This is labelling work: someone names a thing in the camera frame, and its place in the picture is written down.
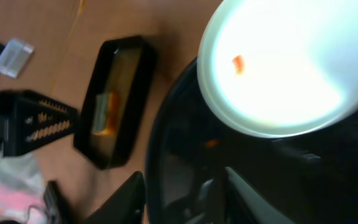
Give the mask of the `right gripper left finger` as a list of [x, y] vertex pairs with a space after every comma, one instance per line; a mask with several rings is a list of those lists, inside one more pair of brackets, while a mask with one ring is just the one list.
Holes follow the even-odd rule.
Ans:
[[134, 172], [94, 213], [85, 224], [142, 224], [145, 208], [145, 181]]

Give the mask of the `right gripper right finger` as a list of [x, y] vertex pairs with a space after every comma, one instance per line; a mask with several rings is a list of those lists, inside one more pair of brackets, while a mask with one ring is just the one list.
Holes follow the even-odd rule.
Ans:
[[233, 168], [225, 167], [224, 221], [226, 223], [295, 224], [272, 206]]

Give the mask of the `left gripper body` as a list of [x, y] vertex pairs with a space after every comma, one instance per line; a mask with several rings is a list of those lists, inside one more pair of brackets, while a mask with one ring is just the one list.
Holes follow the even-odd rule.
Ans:
[[20, 92], [14, 90], [0, 92], [0, 156], [20, 155], [19, 119], [17, 100]]

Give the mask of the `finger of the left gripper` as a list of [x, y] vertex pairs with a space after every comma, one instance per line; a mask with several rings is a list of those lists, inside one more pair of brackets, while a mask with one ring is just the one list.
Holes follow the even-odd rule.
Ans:
[[14, 155], [22, 156], [74, 132], [78, 110], [32, 90], [14, 103]]

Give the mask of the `green orange sponge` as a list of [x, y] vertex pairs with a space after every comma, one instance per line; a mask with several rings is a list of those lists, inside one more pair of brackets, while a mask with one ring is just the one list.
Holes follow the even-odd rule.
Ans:
[[106, 92], [96, 96], [93, 126], [95, 135], [115, 135], [119, 115], [120, 97], [115, 92]]

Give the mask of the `light blue plate top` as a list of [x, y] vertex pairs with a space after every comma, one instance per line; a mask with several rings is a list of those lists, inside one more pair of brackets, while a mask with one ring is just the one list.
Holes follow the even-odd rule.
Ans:
[[358, 110], [358, 0], [224, 0], [198, 50], [201, 94], [230, 128], [298, 136]]

